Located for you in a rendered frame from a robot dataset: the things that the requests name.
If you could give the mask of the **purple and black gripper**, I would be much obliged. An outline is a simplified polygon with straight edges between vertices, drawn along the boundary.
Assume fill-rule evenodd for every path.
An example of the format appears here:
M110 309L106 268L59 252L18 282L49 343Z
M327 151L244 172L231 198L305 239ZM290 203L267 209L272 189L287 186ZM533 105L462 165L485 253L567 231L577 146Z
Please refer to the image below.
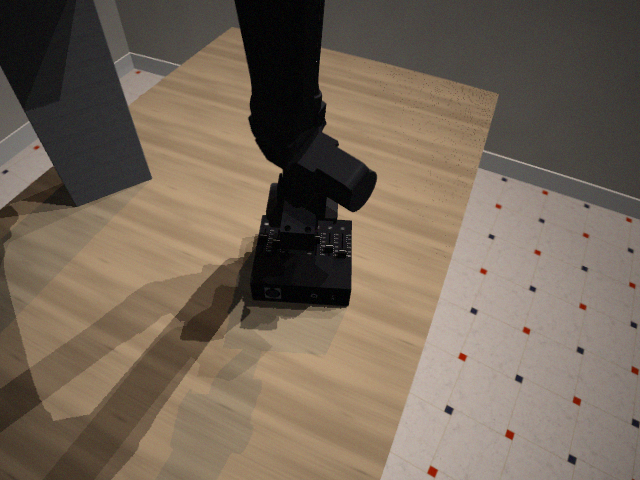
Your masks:
M300 187L300 186L298 186L296 184L293 184L293 183L289 182L284 177L284 175L283 175L283 179L289 186L291 186L293 188L297 188L297 189L312 189L312 188L314 188L313 184L312 185L306 185L305 187ZM272 183L271 186L270 186L268 203L267 203L267 208L266 208L266 218L267 218L267 220L269 220L269 226L270 227L280 228L282 217L278 217L277 185L278 185L278 183ZM330 198L327 197L325 219L324 220L320 220L320 221L333 221L333 224L336 224L337 223L337 217L338 217L338 203L336 203L335 201L333 201L333 200L331 200ZM317 230L318 230L318 220L316 220L315 233L317 233Z

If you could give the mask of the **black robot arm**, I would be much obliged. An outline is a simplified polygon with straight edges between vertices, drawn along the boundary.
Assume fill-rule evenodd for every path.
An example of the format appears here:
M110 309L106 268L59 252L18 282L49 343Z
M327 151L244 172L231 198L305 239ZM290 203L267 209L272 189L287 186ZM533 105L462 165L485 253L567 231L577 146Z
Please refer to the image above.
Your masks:
M325 219L327 197L356 212L371 196L377 174L322 132L325 0L234 1L251 79L248 120L255 142L289 182L314 185L293 188L279 174L280 249L306 255L314 251L316 220Z

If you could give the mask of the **black lighting desk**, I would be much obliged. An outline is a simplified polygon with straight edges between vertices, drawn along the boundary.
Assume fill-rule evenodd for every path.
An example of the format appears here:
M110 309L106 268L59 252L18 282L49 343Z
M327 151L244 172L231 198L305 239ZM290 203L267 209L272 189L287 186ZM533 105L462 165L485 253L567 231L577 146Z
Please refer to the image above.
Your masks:
M280 249L280 228L262 215L250 279L253 300L349 306L352 221L318 220L314 251Z

